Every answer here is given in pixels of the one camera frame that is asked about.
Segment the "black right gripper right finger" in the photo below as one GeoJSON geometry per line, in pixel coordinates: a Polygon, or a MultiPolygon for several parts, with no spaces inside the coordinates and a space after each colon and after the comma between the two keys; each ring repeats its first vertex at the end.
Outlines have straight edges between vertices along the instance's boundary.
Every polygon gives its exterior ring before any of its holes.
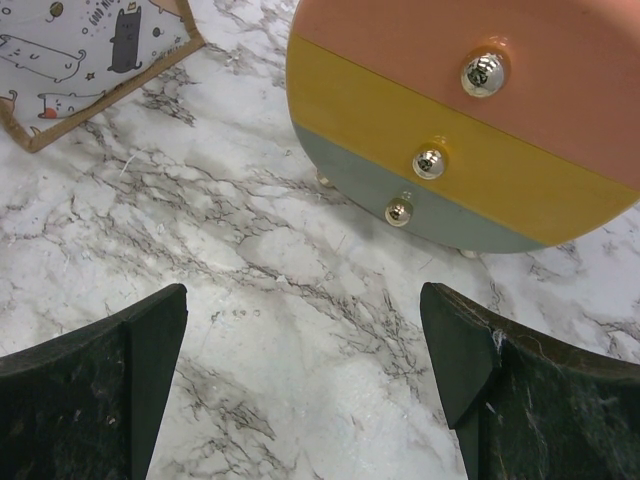
{"type": "Polygon", "coordinates": [[[440,283],[420,315],[470,479],[636,479],[639,367],[502,317],[440,283]]]}

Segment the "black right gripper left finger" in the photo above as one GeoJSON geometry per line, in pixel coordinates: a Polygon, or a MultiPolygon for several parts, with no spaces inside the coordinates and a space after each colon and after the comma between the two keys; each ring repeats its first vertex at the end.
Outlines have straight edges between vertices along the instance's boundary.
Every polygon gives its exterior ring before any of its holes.
{"type": "Polygon", "coordinates": [[[169,285],[1,359],[4,479],[144,479],[187,324],[169,285]]]}

